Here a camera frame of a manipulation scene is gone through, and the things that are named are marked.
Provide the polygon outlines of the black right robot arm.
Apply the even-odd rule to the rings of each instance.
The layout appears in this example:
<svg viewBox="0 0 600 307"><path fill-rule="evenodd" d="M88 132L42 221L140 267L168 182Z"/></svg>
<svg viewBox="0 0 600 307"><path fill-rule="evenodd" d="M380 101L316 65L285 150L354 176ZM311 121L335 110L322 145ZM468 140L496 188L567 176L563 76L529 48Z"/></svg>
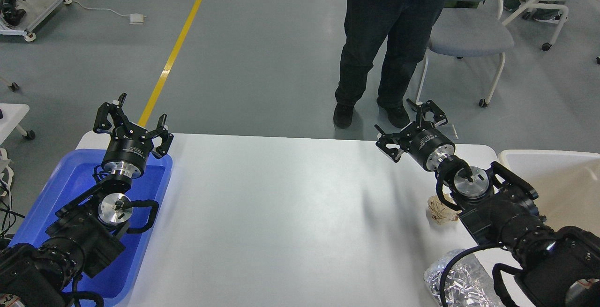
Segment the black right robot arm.
<svg viewBox="0 0 600 307"><path fill-rule="evenodd" d="M519 267L493 266L493 288L506 307L514 307L503 280L510 274L536 307L597 307L599 305L600 241L579 227L558 231L546 225L534 200L538 193L499 162L487 170L471 166L455 154L455 144L438 127L445 113L429 100L410 101L416 119L398 133L379 131L376 146L398 162L408 153L426 171L435 173L437 198L458 211L476 247L454 256L441 274L441 305L447 306L448 274L459 260L474 252L505 248Z"/></svg>

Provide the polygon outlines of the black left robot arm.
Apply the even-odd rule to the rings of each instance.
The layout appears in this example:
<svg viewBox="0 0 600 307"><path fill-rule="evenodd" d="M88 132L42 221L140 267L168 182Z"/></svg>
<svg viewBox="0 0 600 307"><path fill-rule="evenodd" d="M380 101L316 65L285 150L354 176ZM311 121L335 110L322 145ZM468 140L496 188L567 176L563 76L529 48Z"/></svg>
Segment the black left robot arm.
<svg viewBox="0 0 600 307"><path fill-rule="evenodd" d="M144 175L149 156L161 159L173 142L163 113L150 131L129 121L122 110L126 93L103 103L93 131L109 134L107 151L94 173L95 185L56 211L57 221L39 247L18 243L1 252L3 307L79 307L82 300L97 307L105 299L81 291L83 276L94 277L126 249L125 234L141 234L154 226L159 203L131 200L126 193Z"/></svg>

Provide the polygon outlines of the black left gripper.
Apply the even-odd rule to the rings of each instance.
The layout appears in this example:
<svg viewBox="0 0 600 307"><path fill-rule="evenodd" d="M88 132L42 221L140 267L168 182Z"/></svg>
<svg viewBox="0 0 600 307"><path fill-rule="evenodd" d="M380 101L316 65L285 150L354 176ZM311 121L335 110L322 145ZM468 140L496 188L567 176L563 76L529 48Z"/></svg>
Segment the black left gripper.
<svg viewBox="0 0 600 307"><path fill-rule="evenodd" d="M165 157L171 148L174 135L166 125L167 114L163 113L156 129L149 131L141 126L130 129L130 121L122 110L127 93L122 93L113 102L99 106L93 125L93 132L111 134L111 140L101 162L103 171L121 174L129 178L139 178L144 174L150 154L156 159ZM160 138L159 145L153 140Z"/></svg>

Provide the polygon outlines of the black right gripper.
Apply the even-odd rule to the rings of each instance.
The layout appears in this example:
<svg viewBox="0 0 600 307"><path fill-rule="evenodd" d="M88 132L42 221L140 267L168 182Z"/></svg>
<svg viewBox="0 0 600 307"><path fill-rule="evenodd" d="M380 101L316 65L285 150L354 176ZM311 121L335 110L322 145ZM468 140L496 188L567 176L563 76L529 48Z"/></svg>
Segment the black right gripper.
<svg viewBox="0 0 600 307"><path fill-rule="evenodd" d="M386 133L375 125L379 132L375 145L394 163L407 152L424 170L437 171L439 165L456 152L452 140L436 129L448 124L446 114L432 100L419 104L409 98L406 101L416 112L414 121L396 133Z"/></svg>

